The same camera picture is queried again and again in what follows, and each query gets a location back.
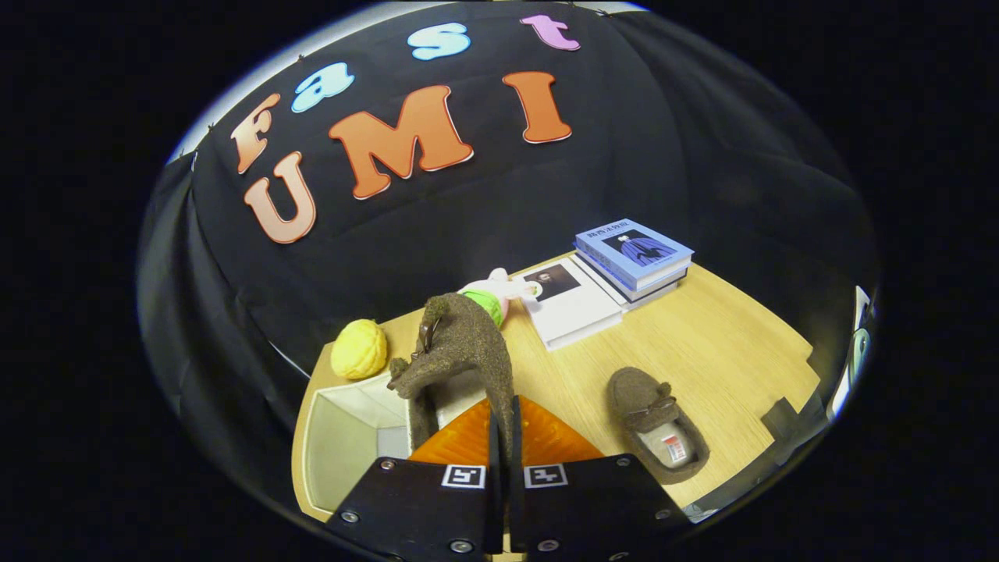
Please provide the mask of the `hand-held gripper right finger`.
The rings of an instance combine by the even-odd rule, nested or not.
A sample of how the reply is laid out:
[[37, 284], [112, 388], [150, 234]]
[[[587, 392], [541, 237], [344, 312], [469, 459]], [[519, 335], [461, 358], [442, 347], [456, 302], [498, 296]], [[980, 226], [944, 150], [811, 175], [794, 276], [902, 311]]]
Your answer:
[[525, 462], [521, 406], [518, 397], [510, 541], [525, 561], [659, 561], [693, 533], [688, 516], [635, 455]]

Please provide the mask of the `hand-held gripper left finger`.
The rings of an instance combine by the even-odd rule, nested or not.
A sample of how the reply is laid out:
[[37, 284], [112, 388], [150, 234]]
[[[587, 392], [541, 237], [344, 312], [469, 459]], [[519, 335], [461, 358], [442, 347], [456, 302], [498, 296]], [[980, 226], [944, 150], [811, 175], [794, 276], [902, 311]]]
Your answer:
[[407, 457], [378, 456], [325, 532], [378, 561], [489, 561], [503, 547], [499, 427], [479, 399]]

